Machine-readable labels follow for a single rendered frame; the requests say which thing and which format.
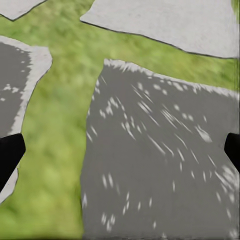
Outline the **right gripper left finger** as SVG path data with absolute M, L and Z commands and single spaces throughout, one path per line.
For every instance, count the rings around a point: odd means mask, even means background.
M 26 152 L 21 133 L 0 138 L 0 192 Z

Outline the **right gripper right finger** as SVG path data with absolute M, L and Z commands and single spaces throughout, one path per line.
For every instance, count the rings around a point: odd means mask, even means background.
M 230 132 L 225 141 L 224 151 L 240 173 L 240 135 Z

